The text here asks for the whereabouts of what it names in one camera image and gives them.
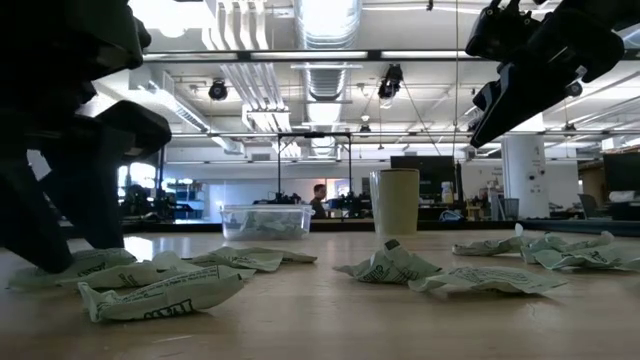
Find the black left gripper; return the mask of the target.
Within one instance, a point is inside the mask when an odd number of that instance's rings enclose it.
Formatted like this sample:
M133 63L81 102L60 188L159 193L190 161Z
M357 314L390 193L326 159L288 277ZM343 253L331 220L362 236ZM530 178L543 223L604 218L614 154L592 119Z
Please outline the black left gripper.
M168 121L131 101L96 116L1 110L1 243L44 270L62 273L73 257L25 151L50 167L41 180L53 205L97 249L122 248L117 165L145 159L172 138Z

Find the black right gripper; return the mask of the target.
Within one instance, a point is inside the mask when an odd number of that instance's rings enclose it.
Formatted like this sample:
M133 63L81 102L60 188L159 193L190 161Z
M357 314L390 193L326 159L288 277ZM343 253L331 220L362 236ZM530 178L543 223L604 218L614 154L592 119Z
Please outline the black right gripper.
M613 69L625 53L617 34L625 27L625 0L564 0L541 20L519 4L491 1L467 41L468 55L506 64L498 80L474 95L473 104L482 111L470 140L475 148L563 100L566 73L560 68L571 72L582 67L582 79L591 82Z

